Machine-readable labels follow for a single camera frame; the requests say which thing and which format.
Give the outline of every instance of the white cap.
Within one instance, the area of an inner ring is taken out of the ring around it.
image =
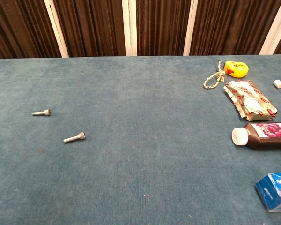
[[[281,81],[280,80],[275,80],[273,82],[273,84],[277,87],[277,88],[281,88]]]
[[[232,131],[232,141],[236,145],[246,145],[249,140],[248,132],[243,127],[234,128]]]

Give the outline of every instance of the blue carpet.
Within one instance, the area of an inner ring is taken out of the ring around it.
[[[281,150],[232,143],[234,78],[202,86],[218,60],[247,63],[281,122],[281,55],[0,60],[0,225],[280,225],[254,184]]]

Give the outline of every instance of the white stripe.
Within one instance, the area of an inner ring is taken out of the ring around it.
[[[189,10],[186,37],[185,37],[185,43],[184,43],[184,51],[183,51],[184,56],[189,55],[189,51],[191,49],[192,33],[193,33],[193,27],[194,27],[195,19],[196,19],[197,6],[198,6],[198,0],[192,0],[191,8]]]
[[[259,55],[272,55],[281,40],[281,5]]]
[[[129,0],[131,55],[137,56],[136,0]]]
[[[56,13],[55,5],[53,0],[44,0],[47,12],[50,18],[50,22],[54,31],[54,35],[59,47],[59,51],[62,58],[68,58],[69,54],[67,52],[67,46],[64,40],[64,36],[61,30],[59,19]]]
[[[130,41],[130,18],[129,18],[129,3],[128,3],[128,0],[122,0],[122,9],[123,9],[123,23],[124,23],[126,56],[132,56],[131,41]]]

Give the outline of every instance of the syrup bottle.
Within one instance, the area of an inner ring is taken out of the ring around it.
[[[232,141],[251,149],[281,149],[281,123],[248,123],[234,128]]]

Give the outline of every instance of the bolt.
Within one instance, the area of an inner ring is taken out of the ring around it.
[[[85,136],[85,133],[84,132],[80,132],[77,136],[74,136],[74,137],[69,137],[67,139],[64,139],[64,143],[67,143],[67,142],[72,142],[72,141],[75,141],[75,140],[78,140],[78,139],[85,139],[86,136]]]
[[[42,112],[32,112],[31,113],[31,115],[33,115],[33,116],[42,116],[42,115],[51,116],[51,114],[52,114],[51,109],[46,109],[45,111],[42,111]]]

